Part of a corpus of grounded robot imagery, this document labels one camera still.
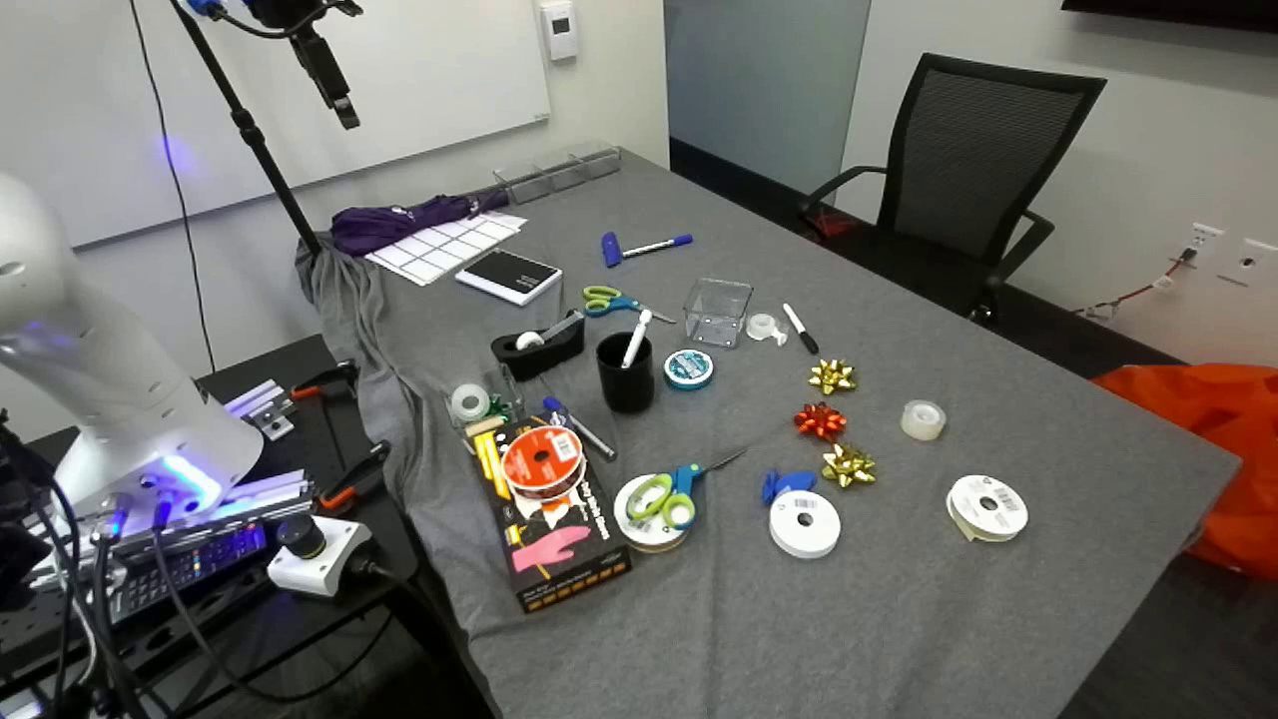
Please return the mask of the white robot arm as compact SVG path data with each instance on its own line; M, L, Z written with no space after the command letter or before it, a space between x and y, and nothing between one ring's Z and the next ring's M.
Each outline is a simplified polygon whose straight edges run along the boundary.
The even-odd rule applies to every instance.
M262 456L262 434L203 398L162 342L77 267L55 211L17 175L0 175L0 363L77 419L55 467L77 512L211 507Z

